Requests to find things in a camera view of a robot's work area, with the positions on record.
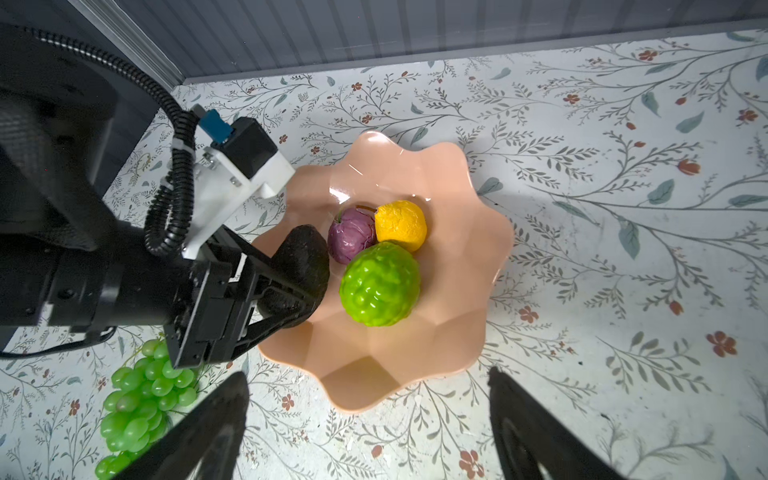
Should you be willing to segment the dark fake avocado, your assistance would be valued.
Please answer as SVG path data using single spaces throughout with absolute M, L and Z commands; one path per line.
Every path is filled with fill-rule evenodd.
M 314 226 L 305 224 L 293 228 L 272 256 L 272 263 L 313 300 L 309 302 L 309 307 L 302 308 L 299 301 L 269 290 L 257 303 L 262 316 L 285 316 L 301 311 L 304 318 L 309 318 L 327 291 L 329 262 L 327 243 Z

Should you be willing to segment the green fake grape bunch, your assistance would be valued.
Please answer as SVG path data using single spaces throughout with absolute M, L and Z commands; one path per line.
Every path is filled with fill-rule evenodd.
M 145 454 L 170 430 L 170 415 L 198 398 L 198 371 L 175 368 L 160 338 L 146 341 L 135 363 L 116 370 L 111 383 L 99 427 L 110 454 L 95 467 L 98 479 L 113 478 Z

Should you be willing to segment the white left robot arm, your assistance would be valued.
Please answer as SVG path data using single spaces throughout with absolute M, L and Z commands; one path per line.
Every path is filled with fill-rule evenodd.
M 112 71 L 171 122 L 170 167 L 144 223 L 116 218 L 94 187 L 118 96 Z M 160 326 L 175 367 L 228 362 L 307 320 L 329 283 L 316 228 L 273 255 L 231 230 L 249 198 L 294 168 L 253 118 L 183 109 L 132 63 L 30 27 L 1 28 L 1 323 L 66 327 L 64 351 L 121 326 Z

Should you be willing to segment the green bumpy fake fruit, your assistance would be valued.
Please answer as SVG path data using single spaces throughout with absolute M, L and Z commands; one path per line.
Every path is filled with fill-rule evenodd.
M 346 313 L 367 327 L 388 327 L 405 319 L 420 293 L 418 262 L 392 242 L 359 253 L 347 265 L 339 287 Z

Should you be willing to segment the yellow fake lemon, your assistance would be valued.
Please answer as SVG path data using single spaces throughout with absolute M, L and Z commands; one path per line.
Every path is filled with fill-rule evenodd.
M 413 253 L 426 241 L 428 228 L 422 209 L 413 202 L 398 200 L 380 206 L 374 215 L 379 242 L 392 242 Z

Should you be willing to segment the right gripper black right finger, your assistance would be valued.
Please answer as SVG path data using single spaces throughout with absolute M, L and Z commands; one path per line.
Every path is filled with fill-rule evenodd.
M 489 371 L 490 423 L 506 479 L 619 479 L 511 376 Z

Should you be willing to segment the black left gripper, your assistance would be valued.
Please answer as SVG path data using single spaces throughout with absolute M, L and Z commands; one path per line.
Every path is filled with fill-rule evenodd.
M 301 311 L 264 318 L 258 301 L 269 290 L 310 306 L 313 297 L 284 277 L 267 256 L 231 229 L 223 232 L 246 255 L 238 282 L 233 280 L 242 254 L 202 260 L 176 258 L 164 264 L 173 294 L 164 333 L 172 366 L 196 368 L 243 356 L 282 329 L 308 318 Z

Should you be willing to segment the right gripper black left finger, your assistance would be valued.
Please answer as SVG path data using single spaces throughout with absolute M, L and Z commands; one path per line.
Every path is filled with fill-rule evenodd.
M 118 479 L 231 479 L 246 428 L 249 389 L 233 373 Z

